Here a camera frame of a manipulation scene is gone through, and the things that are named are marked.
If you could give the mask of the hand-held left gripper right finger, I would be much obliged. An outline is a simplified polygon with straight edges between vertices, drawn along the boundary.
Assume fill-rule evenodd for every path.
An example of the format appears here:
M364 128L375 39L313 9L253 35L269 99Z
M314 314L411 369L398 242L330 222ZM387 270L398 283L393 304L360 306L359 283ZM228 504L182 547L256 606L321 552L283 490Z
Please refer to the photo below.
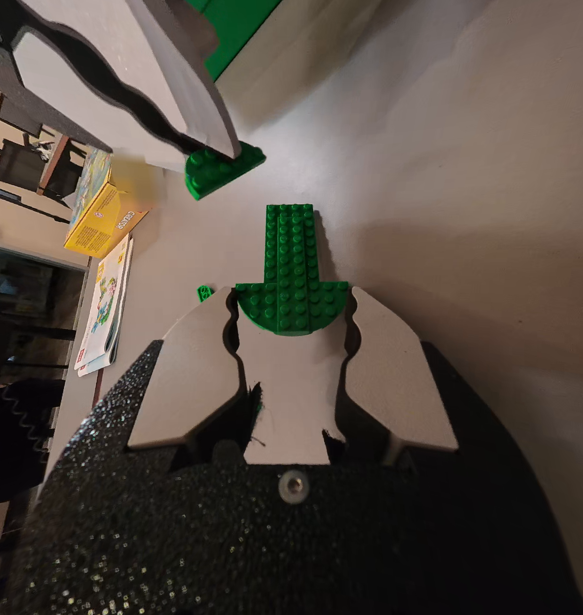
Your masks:
M458 442L418 335L354 286L337 387L340 461L394 465L407 447L454 452Z

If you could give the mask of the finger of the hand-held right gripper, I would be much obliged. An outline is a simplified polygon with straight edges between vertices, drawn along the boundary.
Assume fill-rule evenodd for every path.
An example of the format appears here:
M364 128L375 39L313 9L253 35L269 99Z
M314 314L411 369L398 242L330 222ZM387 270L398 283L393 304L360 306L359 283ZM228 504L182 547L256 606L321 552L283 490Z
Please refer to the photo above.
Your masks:
M87 42L37 20L22 24L12 54L23 85L83 128L103 148L181 171L198 150L154 102L123 83Z
M26 1L47 24L93 47L127 88L153 103L183 136L228 158L240 142L196 39L208 27L191 6L168 1Z

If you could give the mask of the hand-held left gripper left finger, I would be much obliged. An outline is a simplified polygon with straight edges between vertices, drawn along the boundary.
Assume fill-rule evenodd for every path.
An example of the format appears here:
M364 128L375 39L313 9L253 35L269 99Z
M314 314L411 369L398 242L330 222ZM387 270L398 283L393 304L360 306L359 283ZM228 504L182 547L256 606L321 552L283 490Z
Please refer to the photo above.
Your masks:
M247 391L231 339L237 319L235 291L223 287L172 325L134 420L130 450L195 443Z

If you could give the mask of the green half-round lego plate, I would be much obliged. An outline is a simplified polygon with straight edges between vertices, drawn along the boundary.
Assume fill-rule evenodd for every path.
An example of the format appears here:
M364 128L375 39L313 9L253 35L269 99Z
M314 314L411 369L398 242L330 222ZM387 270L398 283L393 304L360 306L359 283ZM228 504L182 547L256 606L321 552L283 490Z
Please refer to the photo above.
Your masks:
M262 149L240 141L240 152L230 158L211 148L192 152L184 166L185 184L196 201L212 194L266 161Z

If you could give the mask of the green lego plate assembly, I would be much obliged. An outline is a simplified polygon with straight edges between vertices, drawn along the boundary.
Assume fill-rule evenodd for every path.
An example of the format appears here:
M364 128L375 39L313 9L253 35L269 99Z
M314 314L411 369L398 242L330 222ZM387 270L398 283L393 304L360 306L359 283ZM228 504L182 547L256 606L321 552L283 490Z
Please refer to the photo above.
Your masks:
M304 336L328 327L344 310L349 283L321 281L312 204L268 205L264 279L237 283L237 302L257 327Z

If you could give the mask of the lego instruction booklet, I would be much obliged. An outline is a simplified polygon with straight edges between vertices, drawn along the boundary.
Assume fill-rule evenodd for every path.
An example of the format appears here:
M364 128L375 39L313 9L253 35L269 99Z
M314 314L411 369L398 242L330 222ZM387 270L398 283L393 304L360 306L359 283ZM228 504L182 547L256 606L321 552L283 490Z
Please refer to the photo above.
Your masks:
M116 360L133 249L133 237L127 235L98 265L87 326L74 364L79 377Z

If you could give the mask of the yellow lego box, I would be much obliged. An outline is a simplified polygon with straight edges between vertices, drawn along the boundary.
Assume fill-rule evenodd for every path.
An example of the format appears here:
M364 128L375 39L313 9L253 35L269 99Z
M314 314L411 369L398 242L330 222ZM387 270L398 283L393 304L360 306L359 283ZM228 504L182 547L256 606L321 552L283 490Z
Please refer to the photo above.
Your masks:
M144 160L92 150L77 184L64 248L105 257L156 205L159 170Z

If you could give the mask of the dark chair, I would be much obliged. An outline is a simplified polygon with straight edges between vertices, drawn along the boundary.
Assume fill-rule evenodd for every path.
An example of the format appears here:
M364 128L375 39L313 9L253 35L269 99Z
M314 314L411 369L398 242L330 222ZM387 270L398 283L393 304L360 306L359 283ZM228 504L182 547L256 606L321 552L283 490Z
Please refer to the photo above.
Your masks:
M51 142L48 160L34 143L3 139L0 148L0 182L61 202L73 194L87 153L67 136Z

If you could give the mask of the dark shelf unit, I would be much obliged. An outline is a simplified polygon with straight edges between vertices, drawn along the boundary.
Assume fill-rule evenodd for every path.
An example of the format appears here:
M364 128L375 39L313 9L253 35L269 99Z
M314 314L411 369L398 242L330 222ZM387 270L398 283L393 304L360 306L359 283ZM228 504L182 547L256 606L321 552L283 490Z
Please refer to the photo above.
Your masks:
M84 269L0 249L0 385L65 377L86 281Z

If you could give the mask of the large green base plate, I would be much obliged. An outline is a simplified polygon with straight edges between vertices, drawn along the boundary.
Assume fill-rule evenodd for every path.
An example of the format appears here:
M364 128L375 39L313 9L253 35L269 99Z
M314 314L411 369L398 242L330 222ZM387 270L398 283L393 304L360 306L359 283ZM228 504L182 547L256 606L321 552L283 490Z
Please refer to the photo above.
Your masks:
M212 25L219 39L217 49L205 60L216 81L227 69L280 1L188 1Z

